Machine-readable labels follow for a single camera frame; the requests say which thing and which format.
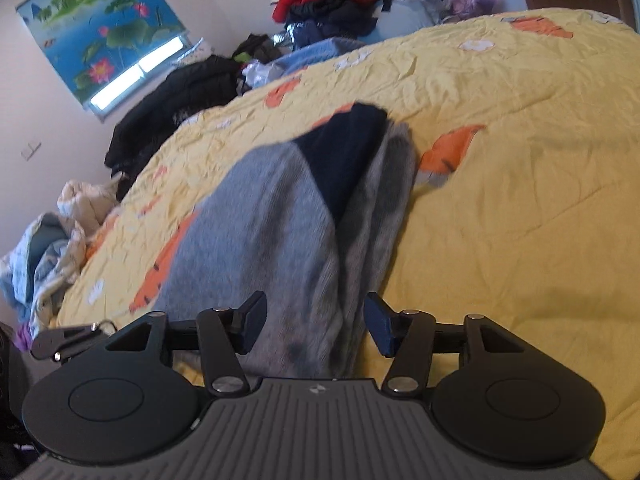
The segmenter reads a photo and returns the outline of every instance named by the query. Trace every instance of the lotus flower painting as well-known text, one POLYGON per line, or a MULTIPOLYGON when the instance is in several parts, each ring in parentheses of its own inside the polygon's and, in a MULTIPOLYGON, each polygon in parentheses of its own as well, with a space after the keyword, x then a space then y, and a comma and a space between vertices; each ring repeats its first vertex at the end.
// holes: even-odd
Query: lotus flower painting
POLYGON ((165 0, 28 0, 17 11, 82 104, 185 31, 165 0))

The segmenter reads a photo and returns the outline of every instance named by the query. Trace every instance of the metal screw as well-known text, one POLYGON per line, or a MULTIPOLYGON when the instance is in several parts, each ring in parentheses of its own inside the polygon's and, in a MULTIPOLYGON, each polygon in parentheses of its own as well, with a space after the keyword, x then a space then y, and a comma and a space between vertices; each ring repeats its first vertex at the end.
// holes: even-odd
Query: metal screw
POLYGON ((244 381, 238 377, 224 376, 211 383, 211 387, 220 394, 234 394, 244 387, 244 381))
POLYGON ((386 386, 396 394, 410 394, 418 389, 418 381, 412 377, 394 377, 386 386))

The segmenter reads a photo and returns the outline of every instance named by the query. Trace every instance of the yellow bedspread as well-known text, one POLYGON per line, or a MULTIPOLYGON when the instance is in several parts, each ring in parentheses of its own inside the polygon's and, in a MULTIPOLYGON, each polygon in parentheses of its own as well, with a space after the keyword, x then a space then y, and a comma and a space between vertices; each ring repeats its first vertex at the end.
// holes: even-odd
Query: yellow bedspread
MULTIPOLYGON (((408 122, 417 156, 451 130, 486 125, 443 188, 414 191, 385 300, 440 322, 482 312, 590 380, 607 407, 593 459, 615 479, 633 478, 640 36, 597 13, 546 9, 429 28, 204 112, 143 171, 59 323, 123 326, 146 312, 129 313, 145 275, 229 168, 354 100, 408 122)), ((433 374, 449 365, 437 360, 433 374)), ((388 366, 367 340, 360 373, 380 379, 388 366)))

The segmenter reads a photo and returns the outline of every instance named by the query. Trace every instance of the pink lotus flower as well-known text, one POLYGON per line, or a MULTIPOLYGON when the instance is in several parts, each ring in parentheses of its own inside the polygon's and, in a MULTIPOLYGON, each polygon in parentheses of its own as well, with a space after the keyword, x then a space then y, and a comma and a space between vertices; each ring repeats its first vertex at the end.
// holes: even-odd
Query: pink lotus flower
POLYGON ((88 75, 94 83, 108 83, 116 68, 106 57, 91 65, 88 75))
POLYGON ((138 11, 138 14, 142 18, 146 18, 149 15, 149 8, 146 6, 146 4, 143 4, 142 2, 138 4, 133 4, 133 8, 138 11))

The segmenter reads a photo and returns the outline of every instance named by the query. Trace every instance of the light blue clothing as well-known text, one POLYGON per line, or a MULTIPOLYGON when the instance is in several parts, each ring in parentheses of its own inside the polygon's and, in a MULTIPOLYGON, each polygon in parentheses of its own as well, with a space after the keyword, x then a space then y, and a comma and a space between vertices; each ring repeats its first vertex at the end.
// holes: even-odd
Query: light blue clothing
POLYGON ((78 222, 44 213, 0 260, 0 290, 20 322, 29 322, 33 337, 57 313, 64 292, 79 275, 84 252, 84 231, 78 222))
POLYGON ((322 63, 363 46, 365 44, 361 41, 348 40, 347 38, 329 38, 282 56, 274 61, 273 65, 282 69, 282 76, 287 76, 305 66, 322 63))

